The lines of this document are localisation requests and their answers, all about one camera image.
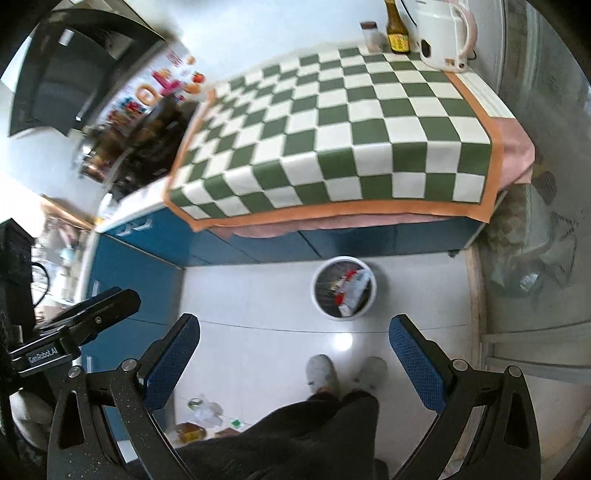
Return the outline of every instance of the pink cloth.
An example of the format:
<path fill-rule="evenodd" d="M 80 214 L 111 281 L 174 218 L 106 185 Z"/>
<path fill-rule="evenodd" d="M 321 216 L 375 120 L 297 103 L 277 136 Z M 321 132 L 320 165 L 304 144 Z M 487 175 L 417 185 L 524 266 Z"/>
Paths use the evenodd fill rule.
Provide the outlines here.
<path fill-rule="evenodd" d="M 535 148 L 523 127 L 513 118 L 494 119 L 505 144 L 503 171 L 499 190 L 505 190 L 514 183 L 531 183 Z M 330 218 L 294 220 L 291 222 L 269 223 L 267 225 L 212 227 L 210 230 L 222 238 L 232 234 L 250 238 L 270 238 L 298 230 L 332 230 L 337 228 L 359 228 L 366 226 L 397 225 L 399 223 L 423 223 L 448 220 L 449 217 L 397 213 L 395 215 L 340 215 Z"/>

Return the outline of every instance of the blue gripper pad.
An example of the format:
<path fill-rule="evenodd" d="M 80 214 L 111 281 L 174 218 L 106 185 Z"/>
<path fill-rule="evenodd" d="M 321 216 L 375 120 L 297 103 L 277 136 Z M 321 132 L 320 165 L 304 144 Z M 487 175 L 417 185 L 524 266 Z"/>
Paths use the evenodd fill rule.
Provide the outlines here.
<path fill-rule="evenodd" d="M 390 322 L 388 332 L 390 345 L 402 363 L 414 389 L 423 405 L 441 414 L 446 405 L 443 378 L 419 347 L 417 341 L 408 333 L 398 317 Z"/>
<path fill-rule="evenodd" d="M 163 340 L 159 340 L 163 344 L 152 345 L 162 350 L 156 353 L 154 366 L 147 372 L 143 382 L 140 379 L 144 386 L 144 407 L 148 411 L 164 408 L 199 343 L 201 332 L 197 317 L 185 314 L 177 323 L 181 321 L 184 325 L 179 325 L 176 332 L 174 330 L 177 325 L 173 326 Z"/>

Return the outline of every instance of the bottle label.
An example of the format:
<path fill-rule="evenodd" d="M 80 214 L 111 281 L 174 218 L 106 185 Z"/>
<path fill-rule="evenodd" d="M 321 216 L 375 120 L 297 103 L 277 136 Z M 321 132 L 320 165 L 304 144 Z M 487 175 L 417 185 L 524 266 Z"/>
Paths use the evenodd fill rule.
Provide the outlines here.
<path fill-rule="evenodd" d="M 390 47 L 397 53 L 407 53 L 410 51 L 410 42 L 408 35 L 402 33 L 391 33 L 388 35 Z"/>

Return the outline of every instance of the white kettle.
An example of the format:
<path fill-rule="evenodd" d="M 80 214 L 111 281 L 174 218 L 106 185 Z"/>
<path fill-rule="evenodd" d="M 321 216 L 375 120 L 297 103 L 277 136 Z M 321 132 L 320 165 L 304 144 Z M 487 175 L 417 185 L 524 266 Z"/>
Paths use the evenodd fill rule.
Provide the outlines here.
<path fill-rule="evenodd" d="M 478 37 L 474 15 L 454 0 L 417 0 L 421 60 L 437 70 L 460 73 Z"/>

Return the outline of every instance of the black pants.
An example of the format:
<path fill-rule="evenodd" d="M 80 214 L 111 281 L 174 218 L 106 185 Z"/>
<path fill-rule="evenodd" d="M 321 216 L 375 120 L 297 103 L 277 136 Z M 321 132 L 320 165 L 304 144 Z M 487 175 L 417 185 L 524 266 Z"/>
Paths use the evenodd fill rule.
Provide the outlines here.
<path fill-rule="evenodd" d="M 367 392 L 352 391 L 342 400 L 320 392 L 275 410 L 242 436 L 312 438 L 325 445 L 342 478 L 387 480 L 387 466 L 374 459 L 378 413 L 378 400 Z"/>
<path fill-rule="evenodd" d="M 267 415 L 239 436 L 178 450 L 200 480 L 387 480 L 376 463 L 378 400 L 354 391 L 342 400 L 318 393 Z M 139 462 L 129 470 L 146 478 Z"/>

